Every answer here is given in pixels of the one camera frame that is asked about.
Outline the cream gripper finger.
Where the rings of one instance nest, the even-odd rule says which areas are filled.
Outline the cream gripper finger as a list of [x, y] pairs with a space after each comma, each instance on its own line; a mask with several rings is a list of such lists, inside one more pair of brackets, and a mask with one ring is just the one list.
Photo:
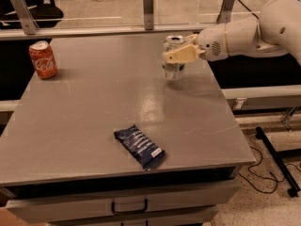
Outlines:
[[182, 47], [163, 52], [163, 59], [166, 63], [190, 63], [196, 61], [206, 53], [197, 45], [187, 44]]
[[186, 44], [198, 45], [198, 34], [191, 34], [184, 38]]

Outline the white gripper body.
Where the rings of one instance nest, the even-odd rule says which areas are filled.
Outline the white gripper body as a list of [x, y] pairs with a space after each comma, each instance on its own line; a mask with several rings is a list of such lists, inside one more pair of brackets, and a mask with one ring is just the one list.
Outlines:
[[228, 58], [225, 26], [218, 24], [200, 31], [198, 47], [201, 50], [199, 57], [204, 60], [217, 61]]

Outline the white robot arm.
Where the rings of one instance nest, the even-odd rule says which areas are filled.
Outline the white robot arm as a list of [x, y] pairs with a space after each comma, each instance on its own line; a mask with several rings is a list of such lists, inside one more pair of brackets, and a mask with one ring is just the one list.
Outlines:
[[257, 17], [218, 24], [187, 36], [163, 53], [169, 64], [207, 61], [234, 56], [292, 55], [301, 64], [301, 2], [270, 0]]

